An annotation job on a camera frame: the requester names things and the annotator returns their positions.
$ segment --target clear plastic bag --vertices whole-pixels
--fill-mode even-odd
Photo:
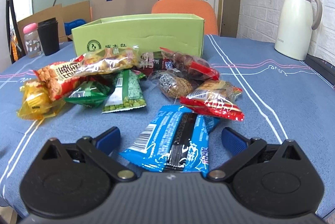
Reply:
[[[181,97],[180,103],[198,114],[243,121],[244,113],[234,103],[241,93],[242,89],[228,81],[208,80],[186,97]]]
[[[37,79],[26,81],[20,92],[23,93],[22,106],[16,114],[22,119],[40,120],[56,116],[65,104],[64,100],[52,102],[46,84]]]
[[[160,49],[178,70],[191,79],[205,81],[209,79],[218,80],[220,77],[220,73],[211,68],[204,59],[162,47]]]
[[[149,77],[157,83],[161,92],[168,98],[179,99],[181,96],[187,96],[196,87],[197,83],[194,80],[187,79],[182,72],[173,68],[165,71],[155,71]]]
[[[104,75],[143,65],[143,60],[133,48],[105,48],[84,54],[75,76]]]
[[[83,105],[88,108],[98,107],[108,97],[111,89],[98,81],[84,81],[68,97],[66,102]]]

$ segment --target orange chair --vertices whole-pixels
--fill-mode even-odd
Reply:
[[[205,34],[219,35],[217,19],[212,6],[203,0],[159,0],[151,13],[195,14],[205,19]]]

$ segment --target light green cardboard box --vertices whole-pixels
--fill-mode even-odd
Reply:
[[[139,47],[139,53],[165,47],[201,57],[204,19],[194,14],[137,14],[102,18],[72,29],[76,54],[105,47]]]

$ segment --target pink bottle cap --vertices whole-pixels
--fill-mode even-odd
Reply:
[[[24,34],[31,33],[31,32],[33,32],[36,29],[37,29],[37,24],[36,23],[31,23],[31,24],[26,25],[23,28],[23,33]]]

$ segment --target thermos handle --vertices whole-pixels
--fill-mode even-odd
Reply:
[[[322,3],[320,0],[314,0],[316,2],[316,16],[315,20],[312,24],[312,30],[316,30],[321,22],[321,17],[322,17]]]

